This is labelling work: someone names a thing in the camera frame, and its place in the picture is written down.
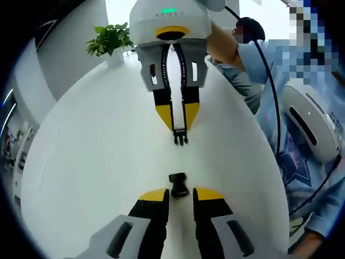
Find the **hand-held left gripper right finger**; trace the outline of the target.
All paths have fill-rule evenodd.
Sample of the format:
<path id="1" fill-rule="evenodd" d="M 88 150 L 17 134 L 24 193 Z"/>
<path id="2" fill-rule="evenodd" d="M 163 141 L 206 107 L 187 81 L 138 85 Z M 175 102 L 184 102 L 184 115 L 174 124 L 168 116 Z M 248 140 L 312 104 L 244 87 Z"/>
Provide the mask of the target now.
<path id="1" fill-rule="evenodd" d="M 201 258 L 289 258 L 250 219 L 235 214 L 218 191 L 195 187 L 192 197 Z"/>

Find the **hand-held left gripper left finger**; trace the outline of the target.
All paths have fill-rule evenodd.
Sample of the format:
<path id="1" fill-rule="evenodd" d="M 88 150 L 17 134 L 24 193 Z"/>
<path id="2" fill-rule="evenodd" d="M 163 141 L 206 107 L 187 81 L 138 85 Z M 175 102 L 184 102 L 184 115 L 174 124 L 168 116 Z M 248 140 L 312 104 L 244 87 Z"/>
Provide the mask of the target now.
<path id="1" fill-rule="evenodd" d="M 127 215 L 119 215 L 93 234 L 75 258 L 161 258 L 167 238 L 169 189 L 141 195 Z"/>

